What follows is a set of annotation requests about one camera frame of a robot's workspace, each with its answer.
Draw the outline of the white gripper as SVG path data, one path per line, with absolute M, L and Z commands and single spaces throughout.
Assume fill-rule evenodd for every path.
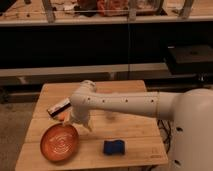
M 72 108 L 70 112 L 70 121 L 64 120 L 62 122 L 63 126 L 70 125 L 71 123 L 84 125 L 86 129 L 92 132 L 92 126 L 90 124 L 90 113 L 88 110 Z

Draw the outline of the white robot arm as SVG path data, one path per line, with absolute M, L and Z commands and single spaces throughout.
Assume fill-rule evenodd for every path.
M 99 93 L 83 81 L 71 93 L 70 121 L 89 126 L 90 112 L 104 110 L 174 122 L 170 171 L 213 171 L 213 90 Z

